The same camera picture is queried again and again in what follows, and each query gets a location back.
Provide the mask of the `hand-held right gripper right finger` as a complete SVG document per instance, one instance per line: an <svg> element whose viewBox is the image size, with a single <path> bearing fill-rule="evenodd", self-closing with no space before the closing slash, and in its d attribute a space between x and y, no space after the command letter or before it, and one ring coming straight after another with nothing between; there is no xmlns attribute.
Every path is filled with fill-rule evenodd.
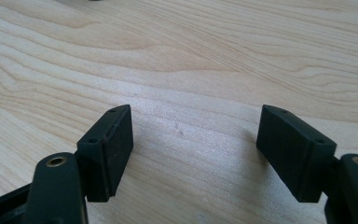
<svg viewBox="0 0 358 224"><path fill-rule="evenodd" d="M336 158L333 140L272 105L262 106L256 147L298 202L327 196L327 224L358 224L358 154Z"/></svg>

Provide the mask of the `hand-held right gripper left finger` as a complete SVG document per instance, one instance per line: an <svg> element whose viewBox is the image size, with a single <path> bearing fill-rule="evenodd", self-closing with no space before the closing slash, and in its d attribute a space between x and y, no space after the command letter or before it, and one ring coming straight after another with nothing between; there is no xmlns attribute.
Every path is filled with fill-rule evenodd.
<svg viewBox="0 0 358 224"><path fill-rule="evenodd" d="M131 107L106 111L76 146L36 165L25 224L88 224L86 203L116 195L133 149Z"/></svg>

